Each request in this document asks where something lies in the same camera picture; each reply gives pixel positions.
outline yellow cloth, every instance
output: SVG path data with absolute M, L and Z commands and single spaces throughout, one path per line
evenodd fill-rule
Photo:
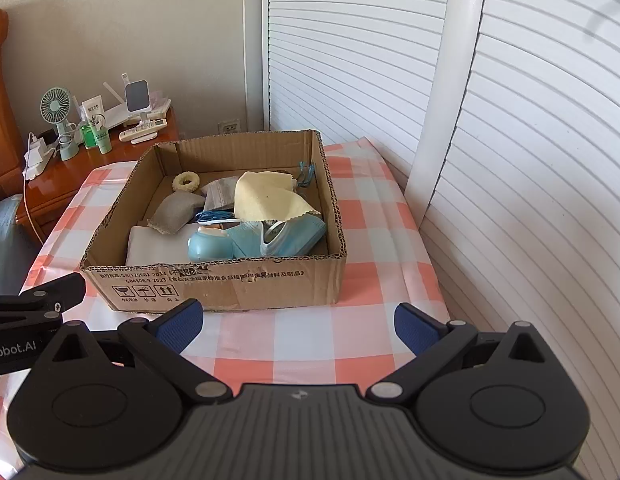
M 318 214 L 294 188 L 290 174 L 246 171 L 236 183 L 234 217 L 246 222 L 285 221 L 305 213 Z

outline red and white tablecloth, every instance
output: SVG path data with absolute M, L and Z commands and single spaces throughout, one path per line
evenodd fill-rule
M 435 272 L 390 170 L 366 139 L 325 147 L 343 217 L 347 264 L 332 306 L 207 313 L 183 355 L 235 392 L 246 382 L 356 383 L 364 392 L 412 358 L 394 333 L 394 308 L 408 301 L 449 319 Z M 78 269 L 94 230 L 134 162 L 92 171 L 30 269 L 24 288 Z M 110 330 L 135 314 L 114 312 L 88 282 L 83 303 L 64 314 L 91 330 Z M 0 473 L 21 462 L 5 425 L 10 399 L 26 372 L 0 378 Z

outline fan grille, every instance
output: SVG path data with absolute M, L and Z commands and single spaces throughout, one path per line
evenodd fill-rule
M 41 99 L 41 116 L 50 124 L 62 122 L 70 112 L 70 92 L 65 88 L 51 88 Z

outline wooden nightstand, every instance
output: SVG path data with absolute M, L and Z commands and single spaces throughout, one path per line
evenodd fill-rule
M 179 140 L 177 120 L 172 109 L 168 110 L 166 119 L 168 125 L 158 132 L 159 135 L 156 139 L 148 142 L 140 142 L 139 144 L 120 142 L 119 132 L 123 127 L 119 126 L 110 132 L 112 150 L 105 155 L 102 155 L 98 148 L 86 150 L 84 146 L 81 146 L 79 153 L 70 160 L 62 161 L 58 155 L 52 158 L 43 173 L 26 184 L 28 209 L 39 236 L 43 240 L 48 238 L 90 171 L 113 162 L 139 160 L 141 155 L 153 144 Z M 25 227 L 35 242 L 39 241 L 28 220 L 23 200 L 17 209 L 16 221 L 17 224 Z

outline handheld fan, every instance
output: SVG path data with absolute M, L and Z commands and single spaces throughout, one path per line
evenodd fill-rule
M 68 122 L 72 96 L 65 88 L 54 87 L 43 94 L 41 98 L 41 117 L 46 123 L 56 124 L 59 134 L 59 152 L 61 160 L 68 160 L 79 152 L 74 142 L 73 130 L 76 125 Z

